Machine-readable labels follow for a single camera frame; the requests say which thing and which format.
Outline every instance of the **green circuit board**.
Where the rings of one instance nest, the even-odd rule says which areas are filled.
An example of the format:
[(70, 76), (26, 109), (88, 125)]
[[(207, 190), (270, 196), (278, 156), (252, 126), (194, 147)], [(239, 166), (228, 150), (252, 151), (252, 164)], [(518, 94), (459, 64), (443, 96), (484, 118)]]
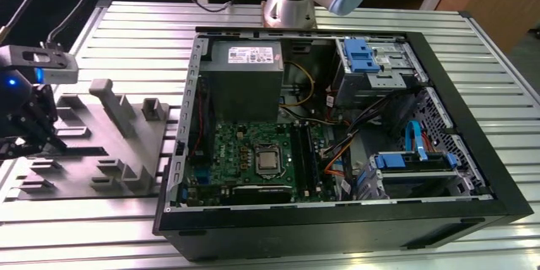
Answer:
[[(278, 123), (218, 123), (211, 184), (283, 184), (295, 188), (290, 127)], [(314, 145), (326, 147), (323, 127), (312, 126), (311, 133)], [(280, 174), (262, 176), (258, 173), (256, 149), (262, 146), (279, 147)]]

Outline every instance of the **power supply label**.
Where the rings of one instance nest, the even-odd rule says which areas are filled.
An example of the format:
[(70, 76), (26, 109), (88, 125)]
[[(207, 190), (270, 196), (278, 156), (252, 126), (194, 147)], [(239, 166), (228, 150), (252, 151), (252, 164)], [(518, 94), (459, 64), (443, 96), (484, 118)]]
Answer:
[(271, 47), (232, 47), (228, 49), (228, 63), (274, 63)]

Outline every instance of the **blue led light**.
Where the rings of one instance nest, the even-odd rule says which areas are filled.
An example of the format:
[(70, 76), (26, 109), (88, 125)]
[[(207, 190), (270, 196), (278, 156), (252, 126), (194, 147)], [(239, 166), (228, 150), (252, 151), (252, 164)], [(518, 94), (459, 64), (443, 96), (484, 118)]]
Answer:
[(36, 68), (36, 82), (43, 83), (43, 68)]

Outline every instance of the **orange wire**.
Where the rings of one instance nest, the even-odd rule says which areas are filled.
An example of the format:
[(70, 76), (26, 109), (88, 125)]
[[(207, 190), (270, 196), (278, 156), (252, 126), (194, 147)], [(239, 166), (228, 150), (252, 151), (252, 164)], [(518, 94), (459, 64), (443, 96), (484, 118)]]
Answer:
[(342, 156), (342, 154), (347, 151), (347, 149), (350, 148), (352, 143), (354, 143), (354, 141), (350, 141), (350, 143), (346, 145), (346, 147), (339, 151), (335, 158), (328, 163), (327, 168), (324, 168), (324, 173), (327, 173), (327, 174), (338, 174), (339, 173), (338, 175), (342, 175), (342, 176), (344, 175), (343, 172), (331, 170), (331, 167), (332, 167), (334, 163), (336, 162), (336, 160), (339, 159), (339, 157)]

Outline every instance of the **ram slot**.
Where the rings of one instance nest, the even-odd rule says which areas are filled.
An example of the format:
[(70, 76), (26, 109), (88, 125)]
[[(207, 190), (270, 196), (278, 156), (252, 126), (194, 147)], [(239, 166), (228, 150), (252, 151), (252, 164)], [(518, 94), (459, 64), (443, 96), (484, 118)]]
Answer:
[(319, 164), (314, 149), (310, 126), (291, 127), (291, 148), (295, 161), (295, 177), (298, 191), (315, 193), (319, 184)]

